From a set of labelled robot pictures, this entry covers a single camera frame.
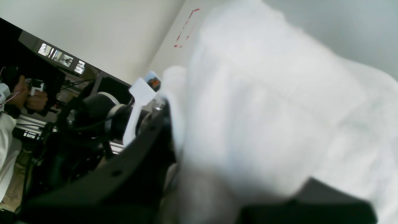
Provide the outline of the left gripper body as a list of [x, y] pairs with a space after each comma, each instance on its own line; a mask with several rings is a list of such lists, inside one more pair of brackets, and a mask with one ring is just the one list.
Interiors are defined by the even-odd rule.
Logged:
[[124, 147], [129, 146], [154, 116], [155, 110], [147, 111], [140, 104], [121, 104], [115, 97], [105, 93], [112, 102], [106, 112], [104, 133], [111, 141], [117, 141]]

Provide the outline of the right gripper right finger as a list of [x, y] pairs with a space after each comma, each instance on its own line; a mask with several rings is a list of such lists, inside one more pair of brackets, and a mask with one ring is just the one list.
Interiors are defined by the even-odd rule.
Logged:
[[244, 207], [241, 224], [376, 224], [369, 202], [310, 179], [292, 200]]

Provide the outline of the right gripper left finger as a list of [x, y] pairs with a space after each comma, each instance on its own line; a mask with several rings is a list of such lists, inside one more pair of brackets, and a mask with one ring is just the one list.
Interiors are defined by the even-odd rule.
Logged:
[[161, 224], [168, 169], [175, 163], [169, 105], [100, 168], [62, 187], [33, 180], [19, 224]]

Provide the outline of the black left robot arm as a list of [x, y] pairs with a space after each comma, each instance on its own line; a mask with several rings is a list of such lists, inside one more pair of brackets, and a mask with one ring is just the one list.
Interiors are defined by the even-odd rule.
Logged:
[[128, 104], [105, 92], [74, 98], [42, 128], [25, 192], [160, 194], [165, 174], [154, 144], [162, 117], [140, 109], [134, 98]]

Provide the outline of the operator's hand on controller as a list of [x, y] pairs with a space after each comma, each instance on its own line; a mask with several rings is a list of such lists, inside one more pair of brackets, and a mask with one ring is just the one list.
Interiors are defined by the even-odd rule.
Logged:
[[16, 93], [8, 100], [9, 105], [15, 105], [17, 108], [32, 109], [35, 111], [41, 111], [45, 108], [48, 101], [46, 92], [36, 91], [33, 96], [30, 95], [30, 89], [26, 85], [25, 76], [19, 76], [18, 83], [14, 86], [12, 93]]

